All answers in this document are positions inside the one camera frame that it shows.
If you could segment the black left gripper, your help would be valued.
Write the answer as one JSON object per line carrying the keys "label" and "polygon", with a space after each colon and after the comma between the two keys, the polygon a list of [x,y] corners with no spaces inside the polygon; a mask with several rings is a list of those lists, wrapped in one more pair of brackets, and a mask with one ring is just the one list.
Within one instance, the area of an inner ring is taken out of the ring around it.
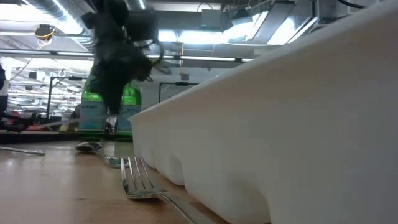
{"label": "black left gripper", "polygon": [[119,114],[128,83],[150,75],[153,63],[135,44],[149,39],[135,34],[95,34],[93,92],[101,94],[109,114]]}

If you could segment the silver knife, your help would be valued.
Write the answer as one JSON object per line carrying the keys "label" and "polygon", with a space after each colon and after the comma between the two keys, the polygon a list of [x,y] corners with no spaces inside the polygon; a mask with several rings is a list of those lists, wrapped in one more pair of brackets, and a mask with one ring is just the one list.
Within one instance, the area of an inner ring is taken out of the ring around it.
{"label": "silver knife", "polygon": [[106,140],[113,140],[115,138],[117,120],[118,119],[115,115],[110,115],[106,119],[105,130],[104,130]]}

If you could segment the green glass water bottle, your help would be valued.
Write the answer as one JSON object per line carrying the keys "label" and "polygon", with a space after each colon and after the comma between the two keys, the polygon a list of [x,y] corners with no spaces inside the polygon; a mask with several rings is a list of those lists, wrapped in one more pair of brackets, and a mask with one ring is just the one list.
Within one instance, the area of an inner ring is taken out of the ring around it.
{"label": "green glass water bottle", "polygon": [[141,84],[134,80],[124,88],[121,110],[117,117],[117,141],[132,141],[132,125],[129,118],[141,111],[141,105]]}
{"label": "green glass water bottle", "polygon": [[95,81],[95,66],[92,66],[81,94],[78,134],[81,141],[101,141],[104,139],[104,130],[107,111],[102,97],[91,90],[91,83]]}

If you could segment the silver spoon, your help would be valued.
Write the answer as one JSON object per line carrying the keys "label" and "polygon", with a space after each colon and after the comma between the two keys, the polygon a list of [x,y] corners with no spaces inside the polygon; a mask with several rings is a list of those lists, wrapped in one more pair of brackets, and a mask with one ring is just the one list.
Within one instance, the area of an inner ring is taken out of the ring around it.
{"label": "silver spoon", "polygon": [[111,156],[103,152],[104,145],[101,142],[82,142],[75,146],[80,152],[93,153],[102,158],[104,162],[111,168],[120,169],[122,166],[129,167],[130,163],[122,157]]}

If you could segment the black metal stand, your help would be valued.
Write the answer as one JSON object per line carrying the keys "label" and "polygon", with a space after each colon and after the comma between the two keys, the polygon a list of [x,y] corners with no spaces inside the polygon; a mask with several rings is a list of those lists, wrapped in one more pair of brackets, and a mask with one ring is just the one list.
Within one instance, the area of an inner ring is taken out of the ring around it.
{"label": "black metal stand", "polygon": [[[46,109],[46,117],[45,117],[45,121],[46,123],[49,122],[50,119],[50,107],[51,107],[51,99],[52,99],[52,90],[55,86],[57,86],[57,84],[54,84],[54,80],[58,79],[59,81],[63,81],[65,79],[65,77],[50,77],[50,82],[49,82],[49,92],[48,92],[48,98],[47,98],[47,109]],[[67,77],[68,80],[71,81],[82,81],[85,80],[84,77],[78,77],[78,76],[70,76]]]}

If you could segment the silver fork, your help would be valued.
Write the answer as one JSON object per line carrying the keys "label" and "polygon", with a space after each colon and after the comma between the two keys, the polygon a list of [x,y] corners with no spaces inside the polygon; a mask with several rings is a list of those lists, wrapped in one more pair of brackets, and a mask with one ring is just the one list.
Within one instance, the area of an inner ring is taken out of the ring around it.
{"label": "silver fork", "polygon": [[20,152],[20,153],[25,153],[25,154],[33,154],[37,156],[44,156],[46,153],[44,151],[35,151],[35,150],[28,150],[28,149],[16,149],[13,147],[5,147],[5,146],[0,146],[0,150],[3,151],[11,151],[11,152]]}
{"label": "silver fork", "polygon": [[129,200],[161,200],[173,207],[189,224],[216,224],[188,202],[159,185],[142,158],[121,158],[120,163],[123,190]]}

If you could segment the black yellow ceiling device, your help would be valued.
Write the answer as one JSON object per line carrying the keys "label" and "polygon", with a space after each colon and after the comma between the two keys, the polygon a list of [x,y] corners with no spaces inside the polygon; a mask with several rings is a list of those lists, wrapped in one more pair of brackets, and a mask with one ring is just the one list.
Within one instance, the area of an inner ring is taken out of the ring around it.
{"label": "black yellow ceiling device", "polygon": [[50,24],[40,24],[34,31],[34,35],[39,40],[50,41],[56,31],[55,26]]}

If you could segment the white plastic cutlery tray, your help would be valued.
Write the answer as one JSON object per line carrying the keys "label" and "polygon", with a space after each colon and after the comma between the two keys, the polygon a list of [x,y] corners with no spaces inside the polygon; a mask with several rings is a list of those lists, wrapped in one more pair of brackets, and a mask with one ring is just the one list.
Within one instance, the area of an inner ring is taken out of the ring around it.
{"label": "white plastic cutlery tray", "polygon": [[398,0],[131,123],[146,163],[232,224],[398,224]]}

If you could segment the grey ceiling light housing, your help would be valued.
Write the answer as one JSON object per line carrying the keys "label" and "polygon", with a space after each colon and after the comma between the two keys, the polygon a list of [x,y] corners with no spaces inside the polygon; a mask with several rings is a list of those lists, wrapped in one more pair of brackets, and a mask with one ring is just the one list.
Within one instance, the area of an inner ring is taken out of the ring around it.
{"label": "grey ceiling light housing", "polygon": [[247,40],[267,45],[295,41],[318,20],[316,3],[317,0],[270,0]]}

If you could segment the silver ventilation duct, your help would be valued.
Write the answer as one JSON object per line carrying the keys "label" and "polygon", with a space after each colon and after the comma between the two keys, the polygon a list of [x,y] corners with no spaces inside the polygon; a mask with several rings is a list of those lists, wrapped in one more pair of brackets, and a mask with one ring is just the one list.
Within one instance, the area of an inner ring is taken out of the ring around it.
{"label": "silver ventilation duct", "polygon": [[85,0],[23,0],[41,13],[51,17],[57,33],[77,42],[85,50],[92,51],[94,41],[81,16],[92,9]]}

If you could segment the grey ceiling rail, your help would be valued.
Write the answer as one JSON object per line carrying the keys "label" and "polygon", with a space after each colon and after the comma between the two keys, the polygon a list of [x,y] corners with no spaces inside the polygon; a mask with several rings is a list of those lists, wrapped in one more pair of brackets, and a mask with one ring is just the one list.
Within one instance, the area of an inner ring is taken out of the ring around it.
{"label": "grey ceiling rail", "polygon": [[[23,50],[23,49],[0,49],[0,56],[24,57],[24,58],[54,58],[65,60],[94,60],[94,55],[89,52],[62,52],[53,50]],[[252,58],[234,57],[203,57],[190,55],[164,55],[165,60],[196,60],[212,62],[238,62],[245,63],[252,61]]]}

